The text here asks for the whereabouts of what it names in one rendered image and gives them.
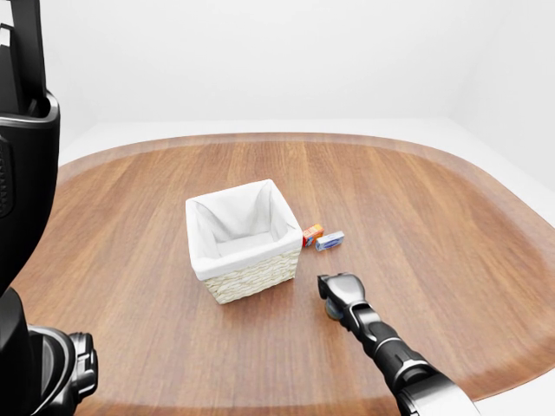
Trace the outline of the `woven basket with white liner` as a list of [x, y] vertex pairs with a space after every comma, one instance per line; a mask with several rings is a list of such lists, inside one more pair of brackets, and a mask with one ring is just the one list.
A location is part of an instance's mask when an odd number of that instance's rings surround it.
[[271, 179], [186, 201], [191, 265], [219, 304], [295, 277], [303, 231]]

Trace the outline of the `small orange food box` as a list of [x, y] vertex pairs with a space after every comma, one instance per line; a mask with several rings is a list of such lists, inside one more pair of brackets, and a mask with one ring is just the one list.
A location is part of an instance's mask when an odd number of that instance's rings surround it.
[[322, 237], [324, 228], [320, 224], [313, 224], [303, 231], [303, 247], [309, 247]]

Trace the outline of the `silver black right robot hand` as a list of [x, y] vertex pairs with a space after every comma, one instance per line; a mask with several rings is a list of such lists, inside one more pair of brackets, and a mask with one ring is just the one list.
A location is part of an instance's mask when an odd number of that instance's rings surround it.
[[317, 288], [325, 303], [330, 299], [343, 313], [350, 305], [366, 301], [361, 280], [350, 273], [320, 275], [317, 277]]

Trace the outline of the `small blue white food box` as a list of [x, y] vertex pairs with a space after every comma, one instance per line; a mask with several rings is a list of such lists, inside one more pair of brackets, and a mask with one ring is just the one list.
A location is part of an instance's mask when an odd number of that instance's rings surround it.
[[328, 250], [343, 243], [344, 233], [337, 231], [316, 239], [315, 248], [317, 251]]

